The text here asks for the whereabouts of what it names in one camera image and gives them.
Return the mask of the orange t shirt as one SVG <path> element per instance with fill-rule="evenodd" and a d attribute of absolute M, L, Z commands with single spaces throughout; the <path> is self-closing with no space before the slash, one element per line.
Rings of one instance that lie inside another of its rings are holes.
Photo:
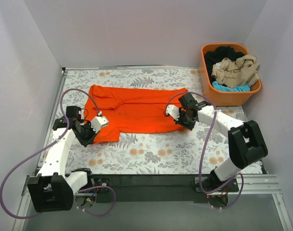
<path fill-rule="evenodd" d="M 85 104 L 87 120 L 91 121 L 97 112 L 109 120 L 109 125 L 100 130 L 95 143 L 118 142 L 123 133 L 167 133 L 182 129 L 173 118 L 165 117 L 166 103 L 180 107 L 176 94 L 187 89 L 148 90 L 102 87 L 92 85 Z"/>

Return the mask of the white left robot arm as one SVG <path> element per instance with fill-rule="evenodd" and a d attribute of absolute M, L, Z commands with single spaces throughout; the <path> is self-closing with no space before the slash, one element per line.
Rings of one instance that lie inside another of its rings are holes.
<path fill-rule="evenodd" d="M 30 177 L 27 183 L 36 212 L 70 210 L 74 194 L 79 190 L 88 193 L 94 189 L 95 181 L 89 168 L 78 168 L 66 175 L 67 158 L 74 140 L 87 147 L 107 125 L 108 119 L 102 115 L 91 121 L 83 119 L 81 108 L 77 106 L 68 106 L 65 116 L 54 121 L 56 144 L 49 148 L 37 175 Z"/>

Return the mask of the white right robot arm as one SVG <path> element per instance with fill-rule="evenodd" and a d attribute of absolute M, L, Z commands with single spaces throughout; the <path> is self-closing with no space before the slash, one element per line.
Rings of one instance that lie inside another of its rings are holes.
<path fill-rule="evenodd" d="M 213 169 L 204 180 L 199 180 L 203 192 L 221 191 L 247 166 L 268 155 L 268 149 L 257 122 L 242 121 L 230 117 L 210 102 L 197 102 L 187 93 L 179 99 L 180 107 L 168 105 L 165 114 L 171 116 L 177 125 L 192 130 L 197 122 L 224 135 L 228 140 L 229 157 Z"/>

